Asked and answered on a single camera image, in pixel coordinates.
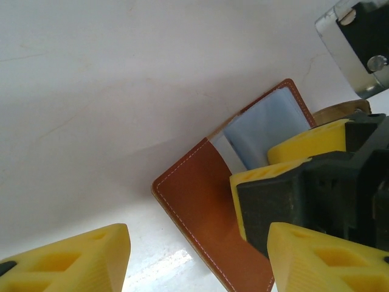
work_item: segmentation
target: white table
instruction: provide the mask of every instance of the white table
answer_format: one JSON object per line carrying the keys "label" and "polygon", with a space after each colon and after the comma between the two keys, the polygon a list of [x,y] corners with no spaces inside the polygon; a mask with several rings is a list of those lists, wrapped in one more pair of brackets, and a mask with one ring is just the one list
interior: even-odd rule
{"label": "white table", "polygon": [[224,291],[151,182],[284,78],[356,99],[315,31],[336,2],[1,1],[0,258],[124,222],[124,291]]}

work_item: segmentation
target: brown leather wallet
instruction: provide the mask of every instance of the brown leather wallet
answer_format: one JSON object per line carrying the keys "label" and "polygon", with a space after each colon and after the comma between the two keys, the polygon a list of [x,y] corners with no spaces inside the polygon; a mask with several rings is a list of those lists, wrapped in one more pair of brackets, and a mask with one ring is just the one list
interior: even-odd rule
{"label": "brown leather wallet", "polygon": [[274,278],[268,259],[239,235],[229,183],[231,172],[209,139],[235,116],[285,87],[293,93],[310,126],[315,126],[294,82],[287,79],[224,122],[152,186],[156,199],[229,291],[269,292]]}

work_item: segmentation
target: white stitching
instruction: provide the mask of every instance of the white stitching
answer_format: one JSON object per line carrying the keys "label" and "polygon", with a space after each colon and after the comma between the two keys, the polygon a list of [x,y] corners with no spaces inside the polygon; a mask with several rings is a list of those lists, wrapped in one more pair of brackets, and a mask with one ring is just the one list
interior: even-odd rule
{"label": "white stitching", "polygon": [[[301,100],[298,98],[298,94],[296,93],[296,90],[294,89],[294,86],[292,86],[292,83],[287,81],[287,82],[284,82],[282,85],[280,86],[277,86],[272,92],[274,92],[275,90],[277,89],[280,89],[280,88],[284,88],[285,85],[289,85],[289,89],[292,91],[298,105],[300,106],[301,110],[303,111],[304,115],[306,116],[307,120],[311,123],[311,125],[314,125],[314,122],[312,121],[312,118],[311,118],[311,115],[307,112],[307,109],[306,107],[304,106],[304,104],[302,104]],[[177,219],[182,223],[183,227],[188,231],[188,233],[190,234],[190,236],[192,236],[192,238],[195,240],[195,242],[198,244],[198,246],[201,248],[201,250],[204,252],[204,254],[208,257],[208,259],[212,262],[212,264],[214,264],[214,266],[216,267],[216,269],[218,269],[218,271],[222,274],[223,278],[227,281],[227,283],[231,286],[232,290],[236,292],[234,286],[231,284],[231,282],[228,280],[227,276],[221,271],[221,269],[219,268],[219,266],[215,263],[215,261],[209,256],[209,254],[207,253],[207,251],[202,247],[202,245],[200,244],[200,242],[197,240],[197,238],[193,235],[193,233],[189,230],[189,228],[185,225],[185,223],[182,221],[182,219],[180,218],[180,216],[178,216],[178,214],[176,213],[176,211],[174,211],[174,209],[172,208],[172,206],[170,206],[169,202],[166,200],[166,198],[164,197],[164,195],[160,192],[159,190],[159,187],[174,173],[176,172],[177,169],[179,169],[183,164],[185,164],[190,158],[192,158],[202,147],[204,147],[207,143],[209,142],[209,140],[205,141],[201,146],[199,146],[199,148],[197,148],[191,155],[188,156],[188,158],[184,161],[182,161],[171,173],[169,173],[156,187],[156,190],[157,190],[157,193],[162,197],[162,199],[165,201],[165,203],[167,204],[167,206],[170,208],[170,210],[174,213],[174,215],[177,217]],[[267,290],[266,292],[269,292],[270,289],[271,289],[271,286],[274,282],[274,277],[271,277],[270,279],[270,282],[267,286]]]}
{"label": "white stitching", "polygon": [[270,282],[267,286],[266,292],[269,292],[272,289],[272,284],[274,283],[274,277],[271,277]]}
{"label": "white stitching", "polygon": [[222,270],[219,268],[219,266],[215,263],[215,261],[209,256],[209,254],[207,253],[207,251],[202,247],[202,245],[200,244],[200,242],[197,240],[197,238],[193,235],[192,232],[190,232],[190,230],[188,229],[188,227],[185,225],[185,223],[182,221],[182,219],[180,218],[180,216],[178,216],[178,214],[176,213],[176,211],[174,211],[174,209],[170,206],[170,204],[168,203],[168,201],[166,200],[166,198],[164,197],[164,195],[160,192],[159,190],[159,187],[160,185],[165,182],[169,176],[171,176],[180,166],[182,166],[185,162],[187,162],[190,158],[192,158],[202,147],[204,147],[205,144],[207,144],[209,142],[209,140],[205,141],[199,148],[196,149],[196,151],[194,151],[186,160],[182,161],[166,178],[164,178],[156,187],[156,190],[157,192],[159,193],[159,195],[162,197],[162,199],[164,199],[165,203],[168,205],[168,207],[170,208],[170,210],[174,213],[174,215],[177,217],[177,219],[182,223],[183,227],[188,231],[188,233],[190,234],[190,236],[192,236],[192,238],[195,240],[195,242],[198,244],[198,246],[201,248],[201,250],[204,252],[204,254],[208,257],[208,259],[212,262],[212,264],[214,264],[214,266],[216,267],[216,269],[218,269],[218,271],[222,274],[223,278],[227,281],[227,283],[231,286],[232,290],[236,292],[234,286],[231,284],[231,282],[228,280],[227,276],[222,272]]}

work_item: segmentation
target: screw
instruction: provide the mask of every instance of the screw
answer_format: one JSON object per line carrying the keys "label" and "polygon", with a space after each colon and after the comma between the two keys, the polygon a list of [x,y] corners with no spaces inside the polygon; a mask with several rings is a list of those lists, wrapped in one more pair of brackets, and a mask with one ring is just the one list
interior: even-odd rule
{"label": "screw", "polygon": [[357,17],[357,11],[355,9],[351,9],[349,13],[345,15],[339,22],[342,26],[348,26],[353,23],[353,21]]}
{"label": "screw", "polygon": [[377,55],[368,60],[367,67],[371,72],[381,71],[388,64],[388,59],[385,56]]}

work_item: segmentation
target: wallet card slot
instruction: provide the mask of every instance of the wallet card slot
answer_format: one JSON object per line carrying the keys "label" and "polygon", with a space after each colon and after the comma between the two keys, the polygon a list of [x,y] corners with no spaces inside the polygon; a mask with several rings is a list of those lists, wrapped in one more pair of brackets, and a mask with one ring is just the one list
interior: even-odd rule
{"label": "wallet card slot", "polygon": [[269,165],[270,148],[310,128],[291,90],[282,88],[234,118],[223,133],[250,170]]}
{"label": "wallet card slot", "polygon": [[239,172],[245,172],[247,168],[244,166],[240,157],[236,154],[236,151],[232,148],[230,142],[227,140],[223,132],[219,132],[213,137],[210,142],[219,152],[223,158],[225,164],[231,171],[231,174]]}

